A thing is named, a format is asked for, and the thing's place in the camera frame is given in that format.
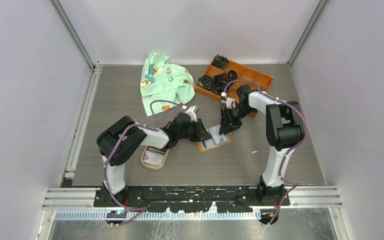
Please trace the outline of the orange leather card holder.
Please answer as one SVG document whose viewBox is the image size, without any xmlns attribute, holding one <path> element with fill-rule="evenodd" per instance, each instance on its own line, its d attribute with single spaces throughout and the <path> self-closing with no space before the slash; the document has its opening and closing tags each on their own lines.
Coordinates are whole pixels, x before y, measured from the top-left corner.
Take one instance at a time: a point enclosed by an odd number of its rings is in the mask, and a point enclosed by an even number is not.
<svg viewBox="0 0 384 240">
<path fill-rule="evenodd" d="M 220 127 L 221 125 L 218 124 L 206 129 L 210 134 L 211 138 L 197 143 L 198 149 L 201 153 L 232 142 L 230 134 L 219 134 Z"/>
</svg>

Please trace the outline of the beige oval card tray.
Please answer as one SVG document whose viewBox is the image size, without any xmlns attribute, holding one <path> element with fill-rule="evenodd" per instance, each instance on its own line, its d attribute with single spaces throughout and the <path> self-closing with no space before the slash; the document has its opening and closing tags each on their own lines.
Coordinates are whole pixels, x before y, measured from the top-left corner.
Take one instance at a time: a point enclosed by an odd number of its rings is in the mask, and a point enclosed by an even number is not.
<svg viewBox="0 0 384 240">
<path fill-rule="evenodd" d="M 158 149 L 146 146 L 140 160 L 144 167 L 154 171 L 159 171 L 164 167 L 169 153 L 169 149 Z"/>
</svg>

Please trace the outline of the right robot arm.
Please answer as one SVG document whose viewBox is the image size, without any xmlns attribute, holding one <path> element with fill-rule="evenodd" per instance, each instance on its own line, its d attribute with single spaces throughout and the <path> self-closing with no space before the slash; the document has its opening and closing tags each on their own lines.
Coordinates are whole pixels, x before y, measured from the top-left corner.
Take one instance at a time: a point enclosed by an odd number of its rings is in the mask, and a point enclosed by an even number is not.
<svg viewBox="0 0 384 240">
<path fill-rule="evenodd" d="M 266 168 L 260 176 L 256 195 L 263 205 L 271 205 L 285 195 L 285 167 L 290 155 L 306 137 L 307 124 L 296 101 L 275 98 L 260 89 L 241 85 L 236 90 L 238 101 L 221 93 L 225 104 L 221 112 L 219 134 L 227 135 L 242 126 L 242 119 L 250 113 L 265 115 L 265 136 L 270 145 Z"/>
</svg>

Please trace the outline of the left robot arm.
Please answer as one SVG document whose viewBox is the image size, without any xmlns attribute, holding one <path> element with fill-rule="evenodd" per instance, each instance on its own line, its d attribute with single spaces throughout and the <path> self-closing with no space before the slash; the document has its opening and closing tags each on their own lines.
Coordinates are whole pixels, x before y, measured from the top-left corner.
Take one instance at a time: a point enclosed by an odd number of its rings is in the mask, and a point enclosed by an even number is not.
<svg viewBox="0 0 384 240">
<path fill-rule="evenodd" d="M 202 120 L 193 119 L 187 113 L 179 113 L 162 128 L 139 124 L 127 115 L 122 117 L 96 139 L 104 162 L 106 200 L 115 207 L 125 202 L 125 163 L 140 146 L 169 150 L 180 140 L 201 142 L 211 138 Z"/>
</svg>

